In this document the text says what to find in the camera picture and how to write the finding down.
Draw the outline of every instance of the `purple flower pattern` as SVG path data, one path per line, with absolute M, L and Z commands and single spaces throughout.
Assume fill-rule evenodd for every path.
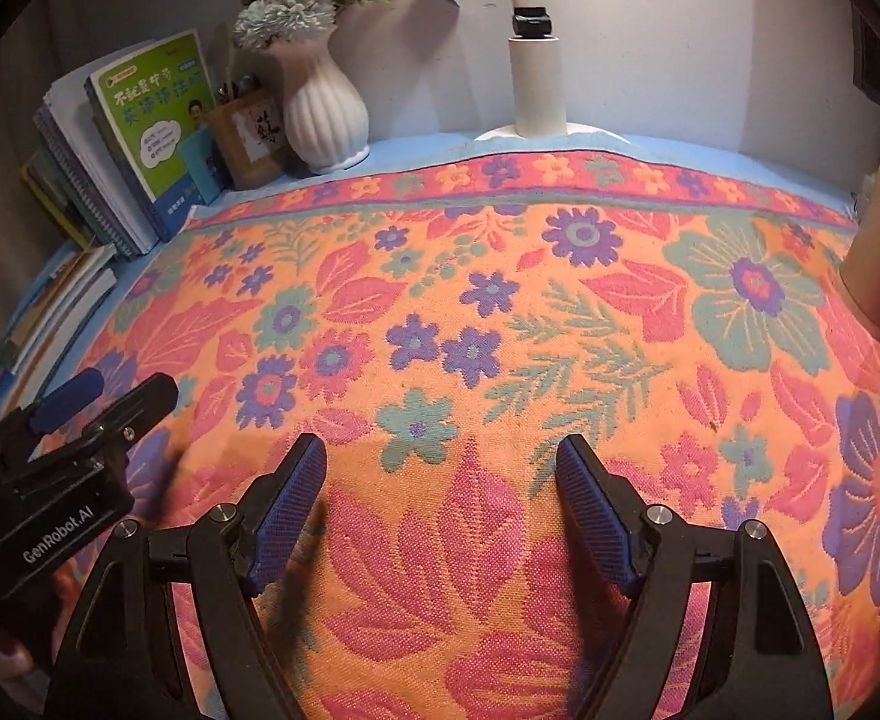
M 495 156 L 481 170 L 490 178 L 491 189 L 499 189 L 507 181 L 520 178 L 520 165 L 515 157 Z
M 465 327 L 460 333 L 459 341 L 444 341 L 440 348 L 447 356 L 443 360 L 443 370 L 448 373 L 457 371 L 463 376 L 463 383 L 468 389 L 480 384 L 480 375 L 488 379 L 499 374 L 499 362 L 494 352 L 499 346 L 501 335 L 496 330 L 481 333 L 472 327 Z
M 687 194 L 693 199 L 706 197 L 710 194 L 710 190 L 704 185 L 703 179 L 699 175 L 691 173 L 688 170 L 683 170 L 683 172 L 677 176 L 677 183 L 687 190 Z
M 510 295 L 520 289 L 516 281 L 504 281 L 501 271 L 494 272 L 489 278 L 483 274 L 470 274 L 469 278 L 474 288 L 463 293 L 460 302 L 464 305 L 477 303 L 480 317 L 489 317 L 496 309 L 507 314 L 513 308 Z
M 240 285 L 240 289 L 237 290 L 237 298 L 240 295 L 245 295 L 245 293 L 250 293 L 254 298 L 256 295 L 259 295 L 259 291 L 264 288 L 264 285 L 273 281 L 273 266 L 268 265 L 264 268 L 264 266 L 260 266 L 256 268 L 249 276 L 243 277 L 243 284 Z
M 393 251 L 395 248 L 400 248 L 406 245 L 406 234 L 408 232 L 409 230 L 406 228 L 398 230 L 396 225 L 391 224 L 385 230 L 376 233 L 376 245 L 374 248 L 381 248 L 384 251 Z
M 251 422 L 256 427 L 277 429 L 283 425 L 283 413 L 296 405 L 293 388 L 297 377 L 293 370 L 293 360 L 288 356 L 266 357 L 256 363 L 256 373 L 243 377 L 243 388 L 237 392 L 237 401 L 242 404 L 237 410 L 237 425 L 240 429 Z
M 245 265 L 251 265 L 259 255 L 264 253 L 264 251 L 266 251 L 265 244 L 251 245 L 251 247 L 247 247 L 247 250 L 240 255 L 240 262 Z
M 616 252 L 624 245 L 624 239 L 614 233 L 616 224 L 610 220 L 600 221 L 595 208 L 581 211 L 573 208 L 560 209 L 555 217 L 547 217 L 550 229 L 542 234 L 548 244 L 553 244 L 555 257 L 570 257 L 570 264 L 613 265 L 619 259 Z
M 734 289 L 757 311 L 776 317 L 783 310 L 787 295 L 764 264 L 741 257 L 731 267 L 730 275 Z
M 227 280 L 227 276 L 229 276 L 233 270 L 232 266 L 218 265 L 209 272 L 205 279 L 203 279 L 203 284 L 206 284 L 208 287 L 215 287 L 217 284 L 223 284 L 223 282 Z
M 224 230 L 216 237 L 216 240 L 213 241 L 213 248 L 225 247 L 225 245 L 230 242 L 232 237 L 234 237 L 234 230 L 232 230 L 232 228 L 229 230 Z
M 406 322 L 386 331 L 386 340 L 398 348 L 390 355 L 390 367 L 404 370 L 414 360 L 431 362 L 440 356 L 436 336 L 439 325 L 424 325 L 417 314 L 409 314 Z
M 869 575 L 880 608 L 880 410 L 865 392 L 837 399 L 845 475 L 830 496 L 824 547 L 837 562 L 837 589 L 849 595 Z

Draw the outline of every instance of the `artificial flower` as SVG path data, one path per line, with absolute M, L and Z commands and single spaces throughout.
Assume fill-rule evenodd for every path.
M 332 0 L 257 0 L 237 16 L 234 41 L 242 49 L 263 50 L 275 40 L 307 41 L 333 29 Z

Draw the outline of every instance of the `spiral-bound notebook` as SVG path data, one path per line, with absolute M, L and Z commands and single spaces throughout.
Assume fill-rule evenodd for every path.
M 101 57 L 55 81 L 35 116 L 43 141 L 83 206 L 127 258 L 152 250 L 158 235 L 120 175 L 96 127 L 83 84 L 92 73 L 128 55 L 130 50 Z

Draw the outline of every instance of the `orange floral fabric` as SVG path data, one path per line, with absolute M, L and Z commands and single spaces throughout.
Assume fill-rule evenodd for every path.
M 194 220 L 86 364 L 98 406 L 178 380 L 128 472 L 163 524 L 323 437 L 320 501 L 259 600 L 307 716 L 576 708 L 624 603 L 564 538 L 570 433 L 691 522 L 763 519 L 851 707 L 880 652 L 880 346 L 831 276 L 851 235 L 801 197 L 587 151 L 331 181 Z M 658 716 L 683 703 L 706 599 Z M 188 590 L 178 610 L 215 712 Z

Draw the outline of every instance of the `book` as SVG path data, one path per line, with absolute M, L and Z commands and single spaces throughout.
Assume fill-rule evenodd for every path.
M 44 393 L 53 379 L 59 361 L 64 359 L 74 338 L 80 335 L 83 327 L 115 286 L 116 275 L 107 268 L 100 271 L 96 279 L 83 289 L 43 339 L 33 364 L 22 373 L 21 384 L 14 389 L 14 396 L 7 409 L 28 406 Z
M 139 257 L 143 252 L 123 229 L 116 215 L 110 210 L 110 206 L 101 199 L 88 172 L 83 169 L 67 141 L 64 140 L 49 109 L 40 108 L 34 117 L 34 123 L 57 167 L 67 177 L 67 186 L 73 188 L 80 204 L 96 219 L 97 224 L 106 232 L 109 241 L 116 246 L 117 252 L 127 260 Z
M 141 43 L 134 48 L 150 45 L 152 42 Z M 134 254 L 140 255 L 157 245 L 157 232 L 110 156 L 86 95 L 86 80 L 91 74 L 130 52 L 125 49 L 111 53 L 54 81 L 43 96 L 37 121 L 83 205 L 102 215 L 117 238 L 126 237 Z
M 57 161 L 46 146 L 41 146 L 38 149 L 35 155 L 34 168 L 38 183 L 40 183 L 40 186 L 45 191 L 51 193 L 51 196 L 53 194 L 60 194 L 70 205 L 77 209 L 83 220 L 86 221 L 86 226 L 91 229 L 96 237 L 96 245 L 105 247 L 105 245 L 113 243 L 110 231 L 100 223 L 96 214 L 93 214 L 86 205 L 83 205 L 83 200 L 80 199 L 77 191 L 73 188 L 73 184 L 70 183 L 64 172 L 59 169 Z M 117 255 L 120 254 L 120 249 L 117 247 Z
M 0 341 L 0 399 L 6 394 L 13 381 L 13 366 L 20 347 L 43 313 L 40 306 L 48 303 L 53 290 L 57 289 L 59 280 L 65 277 L 67 269 L 76 261 L 80 253 L 81 250 L 75 242 L 64 242 L 16 306 L 3 340 Z
M 38 157 L 40 157 L 39 152 L 30 157 L 29 161 L 20 168 L 20 180 L 43 206 L 43 210 L 53 223 L 79 247 L 86 248 L 93 243 L 93 231 L 62 190 L 56 187 L 48 176 L 41 174 L 37 164 Z
M 191 206 L 226 186 L 205 122 L 214 100 L 196 30 L 93 71 L 86 93 L 120 175 L 160 239 L 171 240 Z
M 112 245 L 83 252 L 77 247 L 61 250 L 55 266 L 40 276 L 0 344 L 0 415 L 20 402 L 22 391 L 33 381 L 38 365 L 43 370 L 58 328 L 100 274 L 109 270 L 107 264 L 113 256 Z M 42 384 L 43 381 L 34 382 L 36 386 Z

